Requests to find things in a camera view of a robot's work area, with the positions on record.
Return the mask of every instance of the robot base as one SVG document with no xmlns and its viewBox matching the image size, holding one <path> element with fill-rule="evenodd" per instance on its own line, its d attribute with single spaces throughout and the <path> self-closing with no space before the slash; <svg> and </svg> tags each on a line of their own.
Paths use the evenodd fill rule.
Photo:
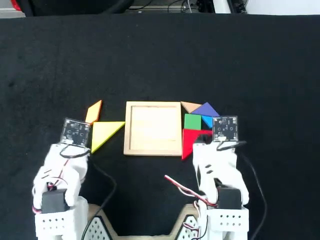
<svg viewBox="0 0 320 240">
<path fill-rule="evenodd" d="M 88 222 L 88 202 L 78 196 L 68 211 L 36 214 L 34 218 L 38 240 L 79 240 Z"/>
</svg>

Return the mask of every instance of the red wire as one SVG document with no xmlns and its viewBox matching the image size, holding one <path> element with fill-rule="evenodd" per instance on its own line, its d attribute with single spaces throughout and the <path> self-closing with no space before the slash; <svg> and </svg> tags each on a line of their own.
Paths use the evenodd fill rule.
<svg viewBox="0 0 320 240">
<path fill-rule="evenodd" d="M 65 161 L 65 163 L 63 164 L 64 167 L 67 165 L 67 163 L 69 162 L 69 160 L 70 160 L 70 158 L 68 158 L 68 159 Z M 64 168 L 62 167 L 61 172 L 60 172 L 59 176 L 57 177 L 58 180 L 55 181 L 55 183 L 53 184 L 52 187 L 54 187 L 54 186 L 59 182 L 59 180 L 64 180 L 64 179 L 61 178 L 61 175 L 62 175 L 62 172 L 63 172 L 63 171 L 64 171 Z"/>
<path fill-rule="evenodd" d="M 195 196 L 196 198 L 200 199 L 201 201 L 203 201 L 205 204 L 214 207 L 216 206 L 215 203 L 211 203 L 209 202 L 207 199 L 205 199 L 204 197 L 200 196 L 198 193 L 192 191 L 191 189 L 181 185 L 180 183 L 178 183 L 176 180 L 174 180 L 173 178 L 169 177 L 168 175 L 164 175 L 164 178 L 169 180 L 173 185 L 175 185 L 177 188 L 181 188 L 182 190 L 190 193 L 191 195 Z"/>
</svg>

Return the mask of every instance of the black cable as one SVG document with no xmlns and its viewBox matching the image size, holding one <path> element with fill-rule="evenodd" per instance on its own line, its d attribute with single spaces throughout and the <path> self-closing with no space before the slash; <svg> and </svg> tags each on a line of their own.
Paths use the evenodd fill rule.
<svg viewBox="0 0 320 240">
<path fill-rule="evenodd" d="M 68 144 L 67 146 L 65 146 L 64 148 L 62 148 L 62 150 L 60 151 L 60 156 L 65 158 L 65 159 L 76 159 L 76 158 L 81 158 L 81 157 L 84 157 L 86 155 L 88 155 L 90 153 L 90 149 L 88 148 L 87 151 L 83 152 L 83 153 L 80 153 L 80 154 L 77 154 L 77 155 L 64 155 L 63 152 L 69 147 L 69 146 L 74 146 L 74 145 L 71 145 L 71 144 Z"/>
<path fill-rule="evenodd" d="M 221 147 L 221 145 L 224 143 L 224 141 L 221 141 L 219 143 L 219 145 L 216 147 L 216 150 L 219 151 L 224 151 L 224 150 L 228 150 L 228 149 L 233 149 L 233 148 L 237 148 L 240 146 L 245 145 L 247 142 L 246 141 L 237 141 L 236 144 L 231 145 L 231 146 L 225 146 L 225 147 Z"/>
<path fill-rule="evenodd" d="M 261 188 L 261 185 L 260 185 L 260 182 L 259 182 L 259 179 L 258 179 L 258 175 L 256 173 L 256 170 L 255 170 L 254 166 L 250 162 L 249 158 L 247 158 L 245 155 L 240 154 L 240 156 L 245 161 L 245 163 L 251 168 L 251 170 L 253 172 L 253 175 L 254 175 L 254 178 L 255 178 L 255 181 L 256 181 L 256 184 L 257 184 L 257 186 L 259 188 L 259 191 L 260 191 L 260 194 L 261 194 L 261 197 L 262 197 L 262 200 L 263 200 L 263 204 L 264 204 L 264 212 L 263 212 L 263 216 L 262 216 L 261 222 L 258 225 L 258 227 L 255 229 L 254 233 L 252 234 L 252 236 L 250 238 L 250 240 L 254 240 L 256 238 L 257 234 L 259 233 L 260 229 L 262 228 L 262 226 L 265 223 L 265 220 L 266 220 L 266 217 L 267 217 L 267 211 L 268 211 L 268 204 L 267 204 L 267 200 L 265 198 L 264 192 L 262 191 L 262 188 Z"/>
<path fill-rule="evenodd" d="M 194 237 L 194 238 L 191 238 L 190 240 L 197 240 L 197 239 L 202 239 L 206 233 L 207 233 L 207 229 L 208 229 L 208 215 L 206 216 L 206 225 L 205 225 L 205 231 L 204 231 L 204 234 L 201 236 L 201 237 Z"/>
<path fill-rule="evenodd" d="M 99 212 L 106 206 L 106 204 L 109 202 L 109 200 L 111 199 L 111 197 L 115 194 L 115 191 L 117 189 L 117 182 L 116 180 L 110 176 L 109 174 L 107 174 L 106 172 L 104 172 L 102 169 L 100 169 L 97 165 L 95 165 L 95 163 L 93 161 L 91 161 L 93 166 L 95 167 L 95 169 L 97 169 L 101 174 L 103 174 L 105 177 L 107 177 L 108 179 L 111 180 L 113 188 L 111 190 L 111 192 L 108 194 L 108 196 L 106 196 L 106 198 L 104 199 L 103 203 L 101 204 L 101 206 L 98 208 L 98 210 L 93 214 L 92 218 L 90 219 L 90 221 L 88 221 L 88 223 L 86 224 L 83 233 L 82 233 L 82 237 L 81 240 L 85 239 L 86 233 L 89 229 L 90 224 L 92 223 L 92 221 L 95 219 L 95 217 L 99 214 Z"/>
<path fill-rule="evenodd" d="M 186 2 L 186 0 L 183 0 L 182 3 L 181 3 L 181 8 L 180 8 L 180 12 L 181 13 L 184 13 L 185 2 Z"/>
<path fill-rule="evenodd" d="M 175 0 L 175 1 L 171 2 L 171 3 L 168 5 L 167 12 L 170 13 L 170 7 L 171 7 L 171 5 L 173 5 L 173 4 L 177 3 L 177 2 L 180 2 L 180 1 L 182 1 L 182 0 Z"/>
<path fill-rule="evenodd" d="M 145 7 L 148 7 L 154 0 L 150 0 L 146 5 L 139 7 L 139 8 L 128 8 L 129 10 L 140 10 L 144 9 Z"/>
</svg>

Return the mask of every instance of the black table surface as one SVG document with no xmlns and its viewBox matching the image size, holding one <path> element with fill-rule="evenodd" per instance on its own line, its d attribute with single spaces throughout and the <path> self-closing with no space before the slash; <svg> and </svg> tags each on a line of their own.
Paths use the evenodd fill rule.
<svg viewBox="0 0 320 240">
<path fill-rule="evenodd" d="M 238 115 L 238 149 L 268 215 L 257 239 L 319 239 L 319 16 L 82 15 L 0 20 L 0 239 L 34 239 L 31 188 L 65 117 L 124 121 L 126 101 L 211 103 Z M 192 158 L 123 155 L 124 129 L 94 153 L 118 189 L 104 209 L 120 235 L 168 234 L 196 190 Z M 263 214 L 253 174 L 250 228 Z M 81 195 L 110 183 L 89 164 Z"/>
</svg>

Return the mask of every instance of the tangram piece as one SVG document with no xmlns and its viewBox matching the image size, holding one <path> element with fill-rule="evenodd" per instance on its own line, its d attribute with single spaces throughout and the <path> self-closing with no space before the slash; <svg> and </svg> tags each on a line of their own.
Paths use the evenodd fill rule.
<svg viewBox="0 0 320 240">
<path fill-rule="evenodd" d="M 91 153 L 100 148 L 123 125 L 124 121 L 96 121 L 93 123 Z"/>
<path fill-rule="evenodd" d="M 201 116 L 196 114 L 184 115 L 184 128 L 201 130 Z"/>
<path fill-rule="evenodd" d="M 205 124 L 212 129 L 213 124 L 213 117 L 212 116 L 201 116 L 202 120 L 205 122 Z"/>
<path fill-rule="evenodd" d="M 214 108 L 208 102 L 198 107 L 196 110 L 192 112 L 192 114 L 198 114 L 198 115 L 210 116 L 210 117 L 219 116 L 216 110 L 214 110 Z"/>
<path fill-rule="evenodd" d="M 183 129 L 182 130 L 182 160 L 185 160 L 192 151 L 193 144 L 201 134 L 212 135 L 211 130 L 194 130 L 194 129 Z"/>
<path fill-rule="evenodd" d="M 125 155 L 181 156 L 180 102 L 127 101 Z"/>
<path fill-rule="evenodd" d="M 201 104 L 192 103 L 192 102 L 186 102 L 181 101 L 182 107 L 188 112 L 192 113 L 194 110 L 196 110 L 198 107 L 201 106 Z"/>
<path fill-rule="evenodd" d="M 91 107 L 88 108 L 88 111 L 86 113 L 85 122 L 88 124 L 92 124 L 93 122 L 98 121 L 100 109 L 102 105 L 102 100 L 96 102 Z"/>
</svg>

